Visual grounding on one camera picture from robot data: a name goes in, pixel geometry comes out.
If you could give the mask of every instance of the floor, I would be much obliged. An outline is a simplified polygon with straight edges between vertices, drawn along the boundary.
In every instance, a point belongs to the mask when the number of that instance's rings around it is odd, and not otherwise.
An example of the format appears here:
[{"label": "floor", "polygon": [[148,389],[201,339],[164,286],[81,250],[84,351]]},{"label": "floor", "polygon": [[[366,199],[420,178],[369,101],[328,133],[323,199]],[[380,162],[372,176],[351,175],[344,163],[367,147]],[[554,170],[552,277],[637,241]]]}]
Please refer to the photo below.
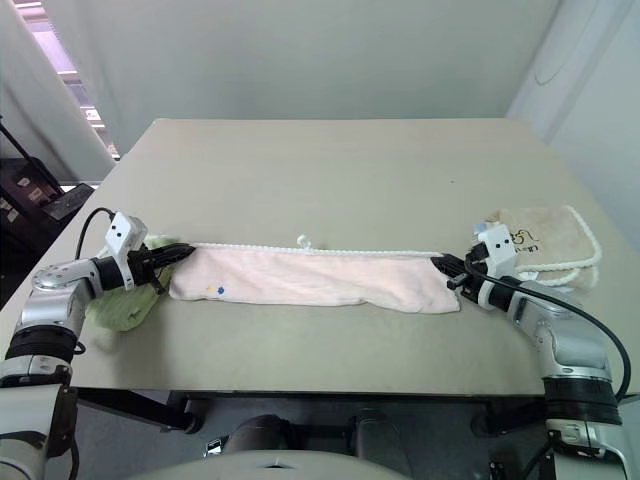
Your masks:
[{"label": "floor", "polygon": [[[151,392],[157,400],[166,394]],[[212,401],[202,430],[193,435],[135,422],[80,406],[77,441],[80,479],[118,479],[165,466],[198,460],[207,441],[231,433],[242,421],[274,413],[293,423],[346,425],[363,407],[374,406],[389,416],[400,432],[416,479],[488,479],[492,452],[507,452],[526,463],[544,442],[542,427],[500,438],[477,438],[471,418],[483,410],[474,403],[401,401],[365,403],[326,399],[218,398]],[[340,439],[313,439],[310,449],[344,453]],[[49,462],[46,480],[66,479],[69,453]]]}]

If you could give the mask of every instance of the table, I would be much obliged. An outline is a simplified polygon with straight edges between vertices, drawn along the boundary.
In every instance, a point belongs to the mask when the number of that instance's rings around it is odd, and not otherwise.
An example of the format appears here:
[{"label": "table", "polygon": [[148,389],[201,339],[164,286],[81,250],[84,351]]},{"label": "table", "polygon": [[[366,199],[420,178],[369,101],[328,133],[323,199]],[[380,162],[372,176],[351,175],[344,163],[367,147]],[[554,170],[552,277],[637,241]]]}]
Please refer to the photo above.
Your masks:
[{"label": "table", "polygon": [[[587,189],[526,126],[506,119],[157,120],[107,176],[39,266],[70,260],[98,206],[188,242],[438,250],[462,255],[499,207],[573,205],[602,243],[582,297],[640,367],[632,250]],[[96,219],[84,254],[103,245]],[[5,351],[29,293],[1,312]],[[85,324],[79,387],[241,392],[538,395],[529,340],[500,312],[402,314],[371,305],[296,307],[163,298],[129,333]],[[616,383],[621,368],[610,350]],[[630,392],[640,391],[634,375]]]}]

